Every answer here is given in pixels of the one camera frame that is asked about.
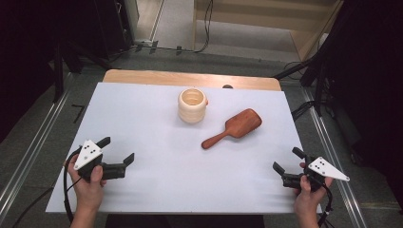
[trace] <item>gray carpet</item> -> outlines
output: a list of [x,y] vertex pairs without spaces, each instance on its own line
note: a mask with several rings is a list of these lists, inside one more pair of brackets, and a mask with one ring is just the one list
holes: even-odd
[[[209,54],[183,53],[158,50],[150,55],[148,50],[130,51],[111,63],[115,68],[150,69],[178,72],[214,73],[226,75],[270,77],[283,71],[286,63],[224,57]],[[1,227],[12,227],[21,213],[31,202],[45,192],[57,179],[63,161],[73,142],[83,116],[75,123],[79,108],[72,105],[87,105],[98,82],[103,80],[105,71],[92,63],[86,64],[81,74],[74,75],[74,83],[64,107],[48,134],[35,163],[29,171],[21,190],[15,198]],[[304,99],[296,80],[281,80],[290,110],[296,109]],[[36,131],[51,107],[53,87],[40,97],[0,144],[0,187],[3,189],[11,178],[19,161],[29,147]],[[351,185],[361,205],[369,227],[402,227],[403,216],[398,214],[398,206],[384,178],[370,167],[359,167],[350,160],[347,144],[340,134],[336,122],[323,110],[324,121],[336,147],[336,151]],[[297,132],[306,152],[313,156],[324,156],[323,147],[309,112],[296,121]],[[337,184],[332,185],[334,212],[328,217],[335,227],[354,227]],[[45,209],[50,194],[39,200],[21,220],[19,227],[68,227],[65,214],[47,214]],[[294,215],[264,215],[266,227],[297,227]],[[97,217],[96,227],[105,227],[106,215]]]

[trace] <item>gray floor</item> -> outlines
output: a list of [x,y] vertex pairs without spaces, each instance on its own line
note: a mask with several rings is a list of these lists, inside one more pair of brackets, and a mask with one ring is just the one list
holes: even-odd
[[[175,0],[165,0],[165,3],[169,2],[174,3]],[[160,40],[161,45],[165,45],[167,48],[175,48],[176,45],[183,44],[182,40],[172,37],[165,29],[166,27],[163,25],[162,20],[156,34],[156,39]],[[271,52],[271,50],[261,51],[260,53],[265,55],[259,56],[254,50],[251,50],[254,48],[233,49],[234,46],[240,44],[241,41],[239,40],[235,40],[232,43],[234,44],[233,47],[226,47],[220,45],[220,40],[217,38],[212,39],[212,44],[206,53],[183,53],[177,56],[172,51],[158,50],[154,54],[149,54],[147,49],[143,49],[140,52],[131,51],[123,54],[112,65],[122,69],[270,77],[282,72],[287,63],[294,62],[297,58],[288,43],[283,44],[283,46],[281,42],[276,43],[276,39],[277,41],[283,41],[284,39],[273,39],[274,43],[267,44],[267,47],[269,49],[276,47],[283,53],[278,53],[276,48],[272,48],[274,52]],[[29,173],[15,199],[11,199],[10,209],[2,209],[2,217],[0,218],[3,218],[3,220],[0,220],[1,227],[12,227],[12,224],[24,209],[56,181],[83,117],[81,116],[77,123],[74,122],[80,110],[72,105],[87,105],[96,84],[103,80],[104,75],[105,72],[93,64],[86,64],[81,74],[67,76],[66,72],[66,79],[71,80],[69,81],[71,84],[67,83],[67,85],[71,86],[63,108],[50,129],[48,137],[40,144],[38,155],[33,158],[33,165],[27,167]],[[300,75],[296,73],[292,77],[298,78]],[[287,77],[282,79],[280,83],[282,90],[286,94],[290,110],[296,109],[305,102],[302,89],[296,80]],[[0,189],[2,191],[6,188],[18,164],[29,150],[30,143],[35,138],[36,132],[52,108],[52,99],[53,87],[37,100],[35,105],[0,144],[0,155],[2,156],[0,160]],[[351,178],[351,187],[368,227],[402,227],[403,216],[398,214],[397,202],[384,177],[371,167],[360,167],[351,162],[349,147],[343,140],[336,122],[329,117],[326,111],[323,111],[323,114],[323,121],[326,123],[343,170]],[[296,127],[305,151],[309,151],[314,156],[324,156],[323,145],[309,112],[296,121]],[[328,217],[329,221],[335,227],[354,227],[343,197],[340,195],[338,184],[333,184],[332,190],[335,195],[335,210]],[[49,196],[50,194],[46,195],[29,210],[19,227],[68,226],[66,215],[45,213]],[[266,227],[297,227],[294,215],[264,215],[264,220]],[[97,217],[96,227],[104,227],[105,221],[106,215],[100,214]]]

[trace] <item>person's left hand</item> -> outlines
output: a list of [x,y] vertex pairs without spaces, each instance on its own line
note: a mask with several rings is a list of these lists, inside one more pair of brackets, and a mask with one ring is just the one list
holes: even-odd
[[[78,155],[72,157],[68,165],[68,173],[71,176],[72,182],[80,179],[78,171],[74,170],[74,163],[77,161]],[[104,197],[103,187],[106,180],[102,180],[103,168],[101,165],[94,167],[91,173],[90,182],[79,180],[74,185],[74,191],[77,196],[77,209],[85,209],[90,211],[98,211]]]

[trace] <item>brown paddle brush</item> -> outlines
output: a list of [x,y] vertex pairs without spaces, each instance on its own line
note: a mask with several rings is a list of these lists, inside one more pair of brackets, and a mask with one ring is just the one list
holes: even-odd
[[201,143],[203,149],[208,149],[225,136],[241,138],[261,125],[261,118],[253,109],[248,108],[225,122],[225,130]]

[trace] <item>hairbrush handle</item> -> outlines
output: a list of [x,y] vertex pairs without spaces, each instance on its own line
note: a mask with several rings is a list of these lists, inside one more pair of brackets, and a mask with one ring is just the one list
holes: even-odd
[[218,141],[222,140],[222,138],[224,138],[225,136],[228,135],[227,131],[223,131],[222,133],[211,137],[210,139],[205,140],[204,142],[201,143],[201,147],[203,149],[208,149],[211,146],[213,146],[215,143],[217,143]]

